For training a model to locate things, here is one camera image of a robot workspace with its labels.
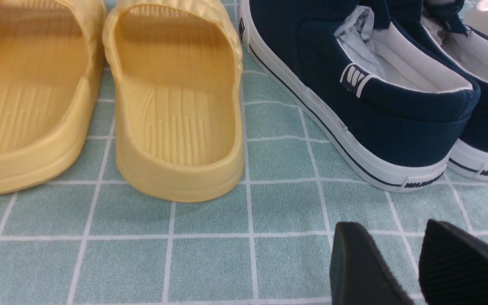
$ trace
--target shoe lining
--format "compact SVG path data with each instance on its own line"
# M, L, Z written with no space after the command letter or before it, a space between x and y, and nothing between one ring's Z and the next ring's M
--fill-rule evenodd
M424 16L426 27L442 50L469 73L488 82L488 40L470 32L466 37L459 33L448 33L436 21Z
M174 8L138 6L120 17L115 39L135 143L182 166L225 158L235 141L235 67L221 30Z
M347 56L381 79L414 91L439 93L471 89L471 84L410 43L391 25L374 30L374 12L358 6L335 36Z
M0 154L50 133L87 66L73 14L52 0L0 2Z

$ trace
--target slide sandal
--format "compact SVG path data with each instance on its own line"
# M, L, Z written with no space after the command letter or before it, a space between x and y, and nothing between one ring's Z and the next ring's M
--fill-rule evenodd
M0 194L78 158L103 73L103 0L0 0Z
M229 192L244 171L242 48L221 2L119 0L103 42L122 176L171 201Z

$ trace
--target floor mat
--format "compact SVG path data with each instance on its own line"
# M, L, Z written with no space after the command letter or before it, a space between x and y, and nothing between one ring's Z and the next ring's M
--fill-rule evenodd
M238 1L223 2L237 24ZM488 243L488 183L447 172L414 193L375 189L245 52L244 70L246 173L224 197L190 205L144 196L120 176L106 68L76 164L0 196L0 304L328 304L340 221L370 230L424 304L416 272L429 218Z

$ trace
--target shoe insole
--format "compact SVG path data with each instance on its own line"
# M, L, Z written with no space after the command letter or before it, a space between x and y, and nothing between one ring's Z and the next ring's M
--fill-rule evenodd
M121 90L134 143L182 166L222 160L235 141L234 55L211 23L139 6L116 26Z
M0 154L27 147L61 121L86 68L85 48L65 6L0 3Z

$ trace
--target navy stripe on sole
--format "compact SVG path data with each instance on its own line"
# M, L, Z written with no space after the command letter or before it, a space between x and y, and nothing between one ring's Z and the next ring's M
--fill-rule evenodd
M460 164L459 162L456 162L455 160L453 160L451 158L449 158L449 162L451 162L451 163L455 164L456 166L459 166L460 168L462 168L464 170L467 170L469 172L479 172L479 170L477 170L477 169L471 169L471 168L469 168L467 166L464 166L464 165Z

